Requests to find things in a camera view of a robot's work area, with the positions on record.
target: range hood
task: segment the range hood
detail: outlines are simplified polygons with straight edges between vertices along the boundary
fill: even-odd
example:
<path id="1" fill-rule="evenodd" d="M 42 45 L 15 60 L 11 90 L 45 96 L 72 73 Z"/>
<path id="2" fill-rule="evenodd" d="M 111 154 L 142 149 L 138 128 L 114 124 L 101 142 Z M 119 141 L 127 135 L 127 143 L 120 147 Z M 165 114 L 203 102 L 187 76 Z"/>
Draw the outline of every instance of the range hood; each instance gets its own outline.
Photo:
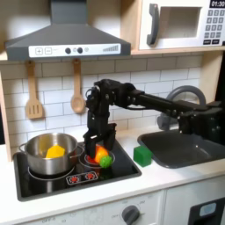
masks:
<path id="1" fill-rule="evenodd" d="M 50 0 L 51 25 L 5 43 L 9 61 L 130 55 L 130 43 L 87 25 L 87 0 Z"/>

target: microwave display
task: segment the microwave display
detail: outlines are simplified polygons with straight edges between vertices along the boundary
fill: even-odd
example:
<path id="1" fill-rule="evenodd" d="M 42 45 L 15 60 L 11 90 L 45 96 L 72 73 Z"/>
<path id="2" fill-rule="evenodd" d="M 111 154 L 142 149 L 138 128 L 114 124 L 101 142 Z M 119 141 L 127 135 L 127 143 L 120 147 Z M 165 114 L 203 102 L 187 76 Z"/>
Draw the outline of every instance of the microwave display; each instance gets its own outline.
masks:
<path id="1" fill-rule="evenodd" d="M 224 8 L 225 9 L 225 0 L 211 0 L 210 8 Z"/>

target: countertop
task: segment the countertop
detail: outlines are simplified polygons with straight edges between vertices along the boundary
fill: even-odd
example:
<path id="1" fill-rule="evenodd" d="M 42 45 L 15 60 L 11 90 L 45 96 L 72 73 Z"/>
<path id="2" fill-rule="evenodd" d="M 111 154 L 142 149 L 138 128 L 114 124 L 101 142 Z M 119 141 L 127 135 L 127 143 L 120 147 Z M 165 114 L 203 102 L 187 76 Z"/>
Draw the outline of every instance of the countertop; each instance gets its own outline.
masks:
<path id="1" fill-rule="evenodd" d="M 119 131 L 117 140 L 132 157 L 134 147 L 139 146 L 137 137 L 140 134 L 155 131 L 158 131 L 156 127 Z M 81 141 L 82 135 L 77 133 L 76 138 Z M 0 224 L 33 221 L 175 185 L 224 175 L 225 159 L 175 170 L 166 169 L 155 162 L 145 168 L 140 166 L 139 168 L 142 175 L 138 178 L 94 186 L 44 199 L 20 202 L 17 198 L 14 165 L 7 162 L 5 146 L 0 146 Z"/>

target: cabinet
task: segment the cabinet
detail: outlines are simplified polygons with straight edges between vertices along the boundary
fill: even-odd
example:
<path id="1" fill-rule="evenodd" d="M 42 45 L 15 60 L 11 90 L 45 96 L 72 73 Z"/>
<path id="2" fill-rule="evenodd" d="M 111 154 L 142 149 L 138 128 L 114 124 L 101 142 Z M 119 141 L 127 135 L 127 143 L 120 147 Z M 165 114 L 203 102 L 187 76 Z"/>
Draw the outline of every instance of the cabinet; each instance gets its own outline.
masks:
<path id="1" fill-rule="evenodd" d="M 163 225 L 188 224 L 191 207 L 224 198 L 224 186 L 225 177 L 222 176 L 168 189 Z M 225 213 L 223 213 L 221 224 L 225 224 Z"/>

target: stovetop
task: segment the stovetop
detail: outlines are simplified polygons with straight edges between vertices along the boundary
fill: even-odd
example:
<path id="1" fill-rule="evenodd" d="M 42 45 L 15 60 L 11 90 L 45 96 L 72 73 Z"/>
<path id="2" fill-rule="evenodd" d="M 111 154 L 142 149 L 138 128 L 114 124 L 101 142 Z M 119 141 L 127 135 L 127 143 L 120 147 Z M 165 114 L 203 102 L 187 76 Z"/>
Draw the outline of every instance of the stovetop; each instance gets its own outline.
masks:
<path id="1" fill-rule="evenodd" d="M 14 167 L 18 200 L 36 200 L 60 193 L 74 192 L 95 185 L 135 178 L 142 174 L 118 142 L 114 143 L 110 155 L 113 158 L 113 164 L 108 169 L 102 169 L 98 164 L 89 163 L 83 152 L 77 158 L 76 165 L 71 171 L 49 177 L 35 174 L 28 167 L 26 155 L 17 153 L 14 156 Z"/>

